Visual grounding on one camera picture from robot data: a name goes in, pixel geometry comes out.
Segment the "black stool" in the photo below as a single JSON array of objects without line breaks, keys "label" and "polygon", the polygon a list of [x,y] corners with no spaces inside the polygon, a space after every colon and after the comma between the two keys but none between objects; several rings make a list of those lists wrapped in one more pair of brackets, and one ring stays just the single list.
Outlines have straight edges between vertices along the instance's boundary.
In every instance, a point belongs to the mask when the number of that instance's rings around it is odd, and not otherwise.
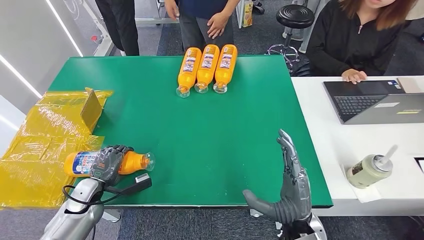
[{"label": "black stool", "polygon": [[[309,28],[315,20],[314,13],[307,7],[302,5],[285,5],[277,12],[277,21],[289,28],[287,37],[285,38],[284,44],[275,44],[268,49],[268,55],[271,54],[280,54],[284,57],[285,62],[288,64],[288,71],[293,72],[293,62],[299,62],[299,53],[298,50],[290,46],[290,40],[292,39],[293,29],[305,29]],[[287,53],[289,49],[292,49],[294,53]]]}]

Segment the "yellow wrap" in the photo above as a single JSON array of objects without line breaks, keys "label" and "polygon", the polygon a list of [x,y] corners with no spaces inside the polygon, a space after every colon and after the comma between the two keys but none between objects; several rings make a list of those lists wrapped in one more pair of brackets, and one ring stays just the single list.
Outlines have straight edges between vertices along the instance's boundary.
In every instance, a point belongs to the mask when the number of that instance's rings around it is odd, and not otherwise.
[{"label": "yellow wrap", "polygon": [[96,91],[97,98],[91,89],[44,94],[0,158],[0,208],[63,203],[62,186],[74,181],[65,175],[63,162],[70,153],[100,149],[104,137],[92,135],[92,129],[112,93]]}]

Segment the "robotic thumb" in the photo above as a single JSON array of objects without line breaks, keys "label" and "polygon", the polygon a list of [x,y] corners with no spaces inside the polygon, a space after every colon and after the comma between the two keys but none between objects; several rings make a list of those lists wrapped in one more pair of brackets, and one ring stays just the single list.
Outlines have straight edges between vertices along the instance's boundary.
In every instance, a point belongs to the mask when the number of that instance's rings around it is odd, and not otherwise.
[{"label": "robotic thumb", "polygon": [[278,202],[270,203],[257,198],[255,194],[248,189],[243,191],[243,195],[249,207],[281,224],[291,224],[301,217],[301,213],[293,202],[286,197]]}]

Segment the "robotic hand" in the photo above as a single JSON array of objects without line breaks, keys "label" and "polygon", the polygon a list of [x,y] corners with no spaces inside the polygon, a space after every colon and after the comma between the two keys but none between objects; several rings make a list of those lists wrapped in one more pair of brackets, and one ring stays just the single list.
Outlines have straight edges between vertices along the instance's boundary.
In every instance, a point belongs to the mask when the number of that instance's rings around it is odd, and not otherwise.
[{"label": "robotic hand", "polygon": [[321,221],[311,211],[308,175],[298,159],[292,138],[282,129],[278,133],[277,142],[281,145],[284,161],[281,200],[269,203],[258,199],[248,189],[243,191],[244,198],[249,207],[282,224],[284,240],[304,239],[300,238],[301,234],[310,235],[308,240],[326,240],[327,235]]},{"label": "robotic hand", "polygon": [[[47,224],[41,240],[86,239],[102,218],[104,203],[121,195],[131,195],[151,187],[152,180],[147,173],[136,177],[135,183],[125,189],[112,187],[119,181],[118,170],[124,155],[133,150],[132,147],[124,145],[103,148],[95,157],[89,178],[81,180],[75,187],[64,186],[62,192],[68,200]],[[74,188],[72,194],[69,195],[66,188]],[[101,201],[105,191],[116,195]]]}]

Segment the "plastic bottle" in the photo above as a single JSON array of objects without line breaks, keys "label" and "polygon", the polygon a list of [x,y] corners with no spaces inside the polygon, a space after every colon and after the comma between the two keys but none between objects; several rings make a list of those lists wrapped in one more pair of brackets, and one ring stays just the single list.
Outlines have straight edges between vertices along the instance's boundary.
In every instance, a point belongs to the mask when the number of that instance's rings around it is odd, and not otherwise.
[{"label": "plastic bottle", "polygon": [[383,155],[370,154],[346,172],[347,180],[354,187],[364,189],[392,174],[393,163],[390,157],[398,148],[394,145],[388,153]]},{"label": "plastic bottle", "polygon": [[237,48],[234,45],[227,44],[222,48],[219,62],[215,71],[215,81],[213,90],[219,94],[227,92],[227,85],[233,77],[234,67],[236,66]]},{"label": "plastic bottle", "polygon": [[[63,164],[65,174],[75,178],[89,177],[90,169],[97,153],[98,151],[80,151],[69,154]],[[138,154],[134,151],[129,151],[123,157],[118,173],[127,175],[138,170],[152,171],[155,167],[155,162],[155,156],[151,152]]]},{"label": "plastic bottle", "polygon": [[190,47],[182,60],[178,74],[178,88],[176,94],[182,98],[190,96],[190,89],[196,82],[196,73],[201,61],[202,51],[197,47]]},{"label": "plastic bottle", "polygon": [[217,45],[209,44],[204,48],[201,56],[201,65],[197,70],[197,83],[194,85],[196,92],[201,94],[208,92],[208,85],[214,79],[219,58],[220,48]]}]

